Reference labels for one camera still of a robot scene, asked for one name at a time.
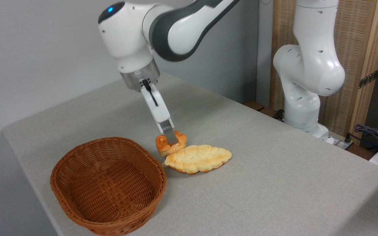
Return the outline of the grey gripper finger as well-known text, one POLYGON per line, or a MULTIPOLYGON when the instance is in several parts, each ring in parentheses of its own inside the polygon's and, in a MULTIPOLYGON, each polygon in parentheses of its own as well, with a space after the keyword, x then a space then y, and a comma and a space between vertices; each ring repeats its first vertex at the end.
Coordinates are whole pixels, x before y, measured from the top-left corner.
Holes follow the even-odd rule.
POLYGON ((157 126, 160 132, 166 137, 167 142, 170 146, 177 144, 179 141, 176 134, 174 133, 174 125, 171 118, 164 120, 162 122, 157 119, 157 126))

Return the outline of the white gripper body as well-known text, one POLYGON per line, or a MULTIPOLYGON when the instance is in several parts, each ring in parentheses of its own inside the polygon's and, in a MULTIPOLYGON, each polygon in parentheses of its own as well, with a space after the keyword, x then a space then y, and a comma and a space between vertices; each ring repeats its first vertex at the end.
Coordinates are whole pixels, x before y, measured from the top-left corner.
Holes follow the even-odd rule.
POLYGON ((159 119, 159 121, 162 122, 164 120, 171 118, 167 106, 156 85, 150 84, 145 86, 142 84, 141 93, 156 122, 157 119, 159 119))

